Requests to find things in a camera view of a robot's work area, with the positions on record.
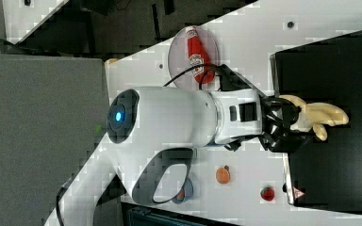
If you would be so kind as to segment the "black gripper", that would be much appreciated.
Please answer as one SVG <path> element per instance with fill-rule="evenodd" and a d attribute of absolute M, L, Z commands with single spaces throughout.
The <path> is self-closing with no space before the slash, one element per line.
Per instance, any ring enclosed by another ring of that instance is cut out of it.
<path fill-rule="evenodd" d="M 298 120 L 299 108 L 283 98 L 267 97 L 260 100 L 262 134 L 259 141 L 272 153 L 295 153 L 308 141 L 308 134 L 290 128 Z"/>

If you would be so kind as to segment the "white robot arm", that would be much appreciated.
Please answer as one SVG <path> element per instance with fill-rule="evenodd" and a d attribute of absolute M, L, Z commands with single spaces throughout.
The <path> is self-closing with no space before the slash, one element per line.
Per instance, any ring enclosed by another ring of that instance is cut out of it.
<path fill-rule="evenodd" d="M 139 87 L 111 102 L 104 137 L 75 177 L 59 191 L 43 226 L 92 226 L 98 201 L 114 177 L 141 205 L 174 199 L 186 183 L 197 150 L 235 151 L 257 138 L 275 153 L 298 149 L 292 102 L 255 89 L 184 90 Z"/>

